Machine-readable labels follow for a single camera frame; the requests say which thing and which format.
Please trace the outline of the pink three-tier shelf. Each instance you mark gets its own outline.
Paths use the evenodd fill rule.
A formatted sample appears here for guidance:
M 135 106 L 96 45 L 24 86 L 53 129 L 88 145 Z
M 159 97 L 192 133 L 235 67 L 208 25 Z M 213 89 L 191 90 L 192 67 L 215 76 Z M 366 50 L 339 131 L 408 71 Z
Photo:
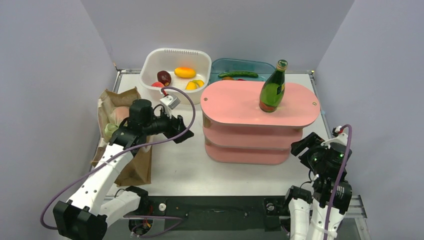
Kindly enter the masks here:
M 316 95 L 307 87 L 287 83 L 274 112 L 260 109 L 263 82 L 223 80 L 201 95 L 206 154 L 232 164 L 279 165 L 289 158 L 291 144 L 321 113 Z

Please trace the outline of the green plastic grocery bag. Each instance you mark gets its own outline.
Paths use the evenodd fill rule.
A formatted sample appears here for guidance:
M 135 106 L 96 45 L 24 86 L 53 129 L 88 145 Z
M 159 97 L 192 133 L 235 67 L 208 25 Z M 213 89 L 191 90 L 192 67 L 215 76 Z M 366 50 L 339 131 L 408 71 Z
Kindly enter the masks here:
M 109 140 L 118 129 L 124 119 L 129 117 L 128 106 L 113 107 L 106 116 L 106 124 L 103 127 L 104 138 Z

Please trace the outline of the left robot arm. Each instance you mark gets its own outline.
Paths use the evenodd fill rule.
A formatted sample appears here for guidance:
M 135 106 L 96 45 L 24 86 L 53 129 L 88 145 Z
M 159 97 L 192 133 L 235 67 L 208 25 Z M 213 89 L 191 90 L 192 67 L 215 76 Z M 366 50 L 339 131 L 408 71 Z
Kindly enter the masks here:
M 121 195 L 104 203 L 112 185 L 140 148 L 151 146 L 148 137 L 163 134 L 176 144 L 194 136 L 181 115 L 171 111 L 180 101 L 171 95 L 160 100 L 160 114 L 150 100 L 136 99 L 129 116 L 113 131 L 101 160 L 81 187 L 66 201 L 58 201 L 52 212 L 61 236 L 71 240 L 101 240 L 107 229 L 124 215 L 143 215 L 149 210 L 148 192 L 127 187 Z

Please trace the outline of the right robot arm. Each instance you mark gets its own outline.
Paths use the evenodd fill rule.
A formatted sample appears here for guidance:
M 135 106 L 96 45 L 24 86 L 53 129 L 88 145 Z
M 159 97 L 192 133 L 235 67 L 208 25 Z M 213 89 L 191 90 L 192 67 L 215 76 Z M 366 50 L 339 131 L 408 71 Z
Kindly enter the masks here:
M 340 127 L 332 135 L 324 140 L 312 132 L 291 144 L 290 153 L 313 174 L 311 191 L 293 185 L 282 201 L 291 240 L 334 240 L 348 212 L 353 193 L 345 177 L 351 137 Z

